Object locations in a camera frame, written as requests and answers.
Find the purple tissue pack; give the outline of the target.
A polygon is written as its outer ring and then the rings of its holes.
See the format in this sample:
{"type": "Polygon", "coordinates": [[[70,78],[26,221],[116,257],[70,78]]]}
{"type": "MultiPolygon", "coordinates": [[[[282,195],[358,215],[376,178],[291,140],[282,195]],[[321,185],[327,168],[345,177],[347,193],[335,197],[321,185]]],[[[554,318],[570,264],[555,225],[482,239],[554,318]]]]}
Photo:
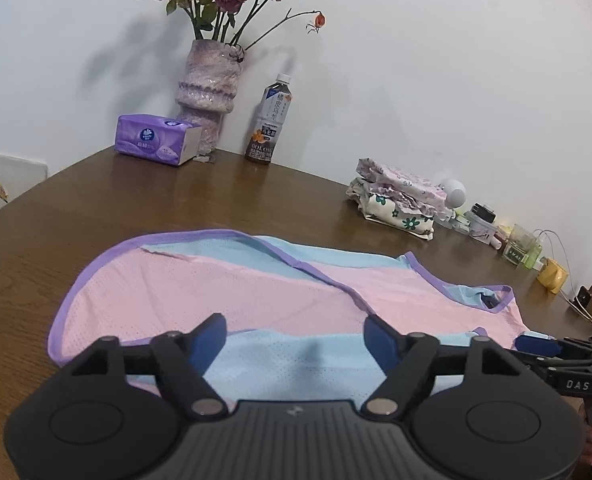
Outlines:
{"type": "Polygon", "coordinates": [[[117,153],[179,167],[198,155],[203,128],[192,122],[148,114],[120,115],[117,153]]]}

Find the oolong tea bottle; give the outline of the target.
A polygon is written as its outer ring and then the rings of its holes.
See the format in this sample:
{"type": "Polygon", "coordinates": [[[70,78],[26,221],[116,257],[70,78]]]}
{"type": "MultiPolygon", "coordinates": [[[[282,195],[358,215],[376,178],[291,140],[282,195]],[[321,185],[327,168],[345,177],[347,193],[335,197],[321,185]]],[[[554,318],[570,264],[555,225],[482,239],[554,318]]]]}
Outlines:
{"type": "Polygon", "coordinates": [[[289,88],[290,79],[289,75],[278,74],[273,84],[264,89],[245,151],[245,157],[253,162],[269,164],[272,160],[293,100],[289,88]]]}

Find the white astronaut figurine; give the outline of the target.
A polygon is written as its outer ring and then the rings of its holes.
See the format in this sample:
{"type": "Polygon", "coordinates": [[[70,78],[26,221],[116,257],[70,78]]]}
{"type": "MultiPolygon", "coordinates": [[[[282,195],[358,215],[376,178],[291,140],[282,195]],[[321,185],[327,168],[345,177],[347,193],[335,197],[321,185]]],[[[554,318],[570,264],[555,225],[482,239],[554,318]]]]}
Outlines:
{"type": "Polygon", "coordinates": [[[444,179],[440,188],[445,194],[444,203],[450,209],[462,207],[466,202],[466,188],[462,182],[456,179],[444,179]]]}

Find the white box with label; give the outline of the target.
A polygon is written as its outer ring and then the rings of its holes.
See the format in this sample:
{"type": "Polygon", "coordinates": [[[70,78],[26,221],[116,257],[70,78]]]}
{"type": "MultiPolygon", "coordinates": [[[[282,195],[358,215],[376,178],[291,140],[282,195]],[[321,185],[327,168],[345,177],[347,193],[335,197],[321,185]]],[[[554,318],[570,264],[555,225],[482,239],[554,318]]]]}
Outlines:
{"type": "Polygon", "coordinates": [[[44,162],[0,154],[0,209],[48,177],[44,162]]]}

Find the glass jar with label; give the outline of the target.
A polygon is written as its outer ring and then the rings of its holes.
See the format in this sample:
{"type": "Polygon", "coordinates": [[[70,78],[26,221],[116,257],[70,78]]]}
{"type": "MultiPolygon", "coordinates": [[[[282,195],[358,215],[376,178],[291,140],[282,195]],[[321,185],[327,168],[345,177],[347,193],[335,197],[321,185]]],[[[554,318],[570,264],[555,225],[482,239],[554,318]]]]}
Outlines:
{"type": "Polygon", "coordinates": [[[541,252],[542,245],[538,237],[519,224],[515,224],[509,234],[503,257],[515,266],[532,269],[541,252]]]}

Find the green white small boxes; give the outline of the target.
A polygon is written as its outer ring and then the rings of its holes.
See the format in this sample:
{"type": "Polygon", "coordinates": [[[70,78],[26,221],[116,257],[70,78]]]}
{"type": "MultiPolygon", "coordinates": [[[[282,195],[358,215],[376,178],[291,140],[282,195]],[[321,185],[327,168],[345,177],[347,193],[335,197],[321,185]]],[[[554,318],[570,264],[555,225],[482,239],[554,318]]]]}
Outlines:
{"type": "Polygon", "coordinates": [[[460,234],[468,235],[470,232],[470,221],[460,212],[456,212],[450,220],[451,228],[460,234]]]}

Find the grey printed tin box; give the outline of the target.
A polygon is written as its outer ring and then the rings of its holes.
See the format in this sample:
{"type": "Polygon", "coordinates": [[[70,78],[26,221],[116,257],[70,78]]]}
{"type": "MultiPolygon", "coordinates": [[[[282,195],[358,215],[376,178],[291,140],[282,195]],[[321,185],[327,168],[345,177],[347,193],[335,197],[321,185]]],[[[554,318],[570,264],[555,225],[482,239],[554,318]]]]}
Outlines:
{"type": "Polygon", "coordinates": [[[465,218],[469,221],[469,232],[468,235],[473,240],[490,245],[491,240],[494,239],[496,233],[496,227],[493,223],[490,223],[475,214],[472,211],[465,212],[465,218]]]}

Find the yellow mug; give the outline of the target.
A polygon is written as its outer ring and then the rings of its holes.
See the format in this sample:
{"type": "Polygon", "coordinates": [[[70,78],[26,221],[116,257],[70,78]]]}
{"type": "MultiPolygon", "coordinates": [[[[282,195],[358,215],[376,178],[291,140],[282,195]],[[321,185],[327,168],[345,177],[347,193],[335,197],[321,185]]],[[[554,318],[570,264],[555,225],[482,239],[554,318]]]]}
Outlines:
{"type": "Polygon", "coordinates": [[[543,258],[536,280],[551,294],[557,295],[568,277],[569,272],[560,263],[551,258],[543,258]]]}

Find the fuzzy purple vase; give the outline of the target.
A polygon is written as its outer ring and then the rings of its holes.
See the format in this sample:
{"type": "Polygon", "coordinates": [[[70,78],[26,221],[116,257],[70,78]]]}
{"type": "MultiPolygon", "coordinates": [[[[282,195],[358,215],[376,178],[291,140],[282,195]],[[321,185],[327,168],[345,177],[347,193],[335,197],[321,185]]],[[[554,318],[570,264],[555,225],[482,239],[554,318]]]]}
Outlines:
{"type": "Polygon", "coordinates": [[[240,46],[196,39],[177,83],[177,119],[200,126],[197,158],[207,162],[217,147],[223,119],[234,108],[245,52],[240,46]]]}

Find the pink blue mesh vest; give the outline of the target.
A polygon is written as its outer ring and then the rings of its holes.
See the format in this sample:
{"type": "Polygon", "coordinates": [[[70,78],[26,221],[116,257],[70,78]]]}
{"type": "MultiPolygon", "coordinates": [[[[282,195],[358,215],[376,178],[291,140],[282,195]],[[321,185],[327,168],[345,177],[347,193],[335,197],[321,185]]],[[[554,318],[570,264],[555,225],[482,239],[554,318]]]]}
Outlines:
{"type": "Polygon", "coordinates": [[[207,380],[227,402],[362,402],[383,378],[362,326],[376,314],[402,334],[510,348],[527,333],[506,285],[436,278],[412,254],[388,257],[298,245],[231,230],[143,235],[106,250],[78,276],[48,336],[64,364],[103,336],[145,344],[226,320],[207,380]]]}

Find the folded floral clothes stack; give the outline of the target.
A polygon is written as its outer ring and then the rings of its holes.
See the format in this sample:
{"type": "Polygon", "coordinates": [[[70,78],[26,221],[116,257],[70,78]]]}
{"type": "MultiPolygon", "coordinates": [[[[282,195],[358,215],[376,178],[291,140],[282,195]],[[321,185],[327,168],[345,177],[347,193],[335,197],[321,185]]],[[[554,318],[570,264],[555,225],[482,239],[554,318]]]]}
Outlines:
{"type": "Polygon", "coordinates": [[[446,193],[428,179],[371,158],[360,158],[355,171],[346,196],[357,203],[366,220],[432,240],[435,222],[455,217],[446,193]]]}

